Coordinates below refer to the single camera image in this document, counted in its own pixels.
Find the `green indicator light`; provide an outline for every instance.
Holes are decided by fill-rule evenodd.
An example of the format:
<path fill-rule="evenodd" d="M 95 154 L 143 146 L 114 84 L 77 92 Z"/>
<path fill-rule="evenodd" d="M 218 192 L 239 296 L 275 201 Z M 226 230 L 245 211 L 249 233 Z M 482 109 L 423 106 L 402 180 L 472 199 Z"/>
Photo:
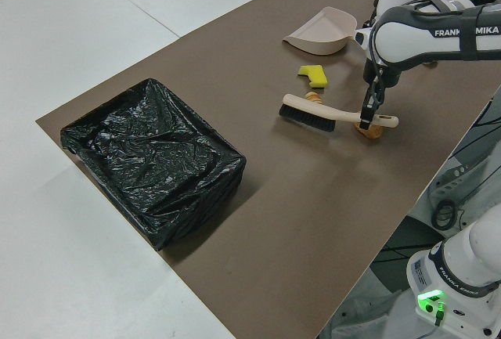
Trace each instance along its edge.
<path fill-rule="evenodd" d="M 428 298 L 439 298 L 444 294 L 443 291 L 441 290 L 431 290 L 430 292 L 427 292 L 426 294 L 418 294 L 417 299 L 418 300 L 427 300 Z"/>

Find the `black trash bag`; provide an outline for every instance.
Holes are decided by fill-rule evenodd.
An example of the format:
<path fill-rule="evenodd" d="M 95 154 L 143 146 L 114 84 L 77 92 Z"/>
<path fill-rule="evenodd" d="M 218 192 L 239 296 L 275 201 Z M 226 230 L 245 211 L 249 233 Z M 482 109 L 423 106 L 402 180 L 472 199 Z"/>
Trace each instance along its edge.
<path fill-rule="evenodd" d="M 200 227 L 246 159 L 176 95 L 143 81 L 61 130 L 114 206 L 156 250 Z"/>

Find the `dustpan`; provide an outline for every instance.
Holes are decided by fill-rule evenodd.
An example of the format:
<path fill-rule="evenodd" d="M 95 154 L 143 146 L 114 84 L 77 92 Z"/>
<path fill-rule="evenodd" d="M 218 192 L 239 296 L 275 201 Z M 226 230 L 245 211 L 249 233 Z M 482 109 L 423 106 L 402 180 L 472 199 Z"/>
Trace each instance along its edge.
<path fill-rule="evenodd" d="M 355 37 L 357 20 L 342 10 L 323 8 L 320 13 L 283 40 L 313 55 L 331 55 Z"/>

